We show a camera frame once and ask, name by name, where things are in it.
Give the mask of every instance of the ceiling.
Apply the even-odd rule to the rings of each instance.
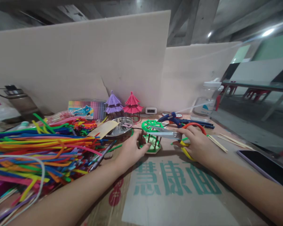
[[[0,0],[0,30],[161,10],[171,10],[168,46],[283,32],[283,0]]]

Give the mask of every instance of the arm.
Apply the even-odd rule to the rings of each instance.
[[[189,138],[188,153],[227,183],[277,225],[283,225],[283,186],[242,167],[219,153],[216,146],[193,126],[178,129]]]
[[[75,225],[113,182],[144,156],[150,145],[146,144],[138,149],[136,142],[139,139],[146,143],[141,131],[135,131],[133,136],[124,142],[114,161],[58,189],[33,205],[10,225]]]

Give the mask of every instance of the scissor blade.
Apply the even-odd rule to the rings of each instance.
[[[164,137],[168,139],[181,140],[182,134],[178,132],[148,132],[147,134]]]
[[[158,127],[158,126],[150,126],[151,128],[159,131],[159,132],[176,132],[175,130],[168,130],[166,128]]]

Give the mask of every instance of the hand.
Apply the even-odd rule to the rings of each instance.
[[[137,142],[145,144],[141,149],[137,148]],[[120,170],[125,173],[133,166],[151,147],[151,143],[146,144],[145,138],[142,136],[141,130],[135,130],[132,137],[127,139],[122,146],[122,149],[117,156],[115,162]]]
[[[193,159],[205,167],[209,167],[220,156],[213,142],[194,126],[189,126],[187,129],[180,128],[177,132],[184,134],[190,140],[190,146],[185,149]],[[182,147],[178,141],[173,144]]]

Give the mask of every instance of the white foam board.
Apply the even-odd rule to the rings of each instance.
[[[0,31],[0,88],[15,84],[53,112],[69,100],[157,106],[170,11]]]
[[[283,58],[245,62],[239,64],[230,80],[271,82],[282,70]]]
[[[227,42],[167,48],[159,110],[178,111],[192,106],[203,82],[222,78],[240,44]]]

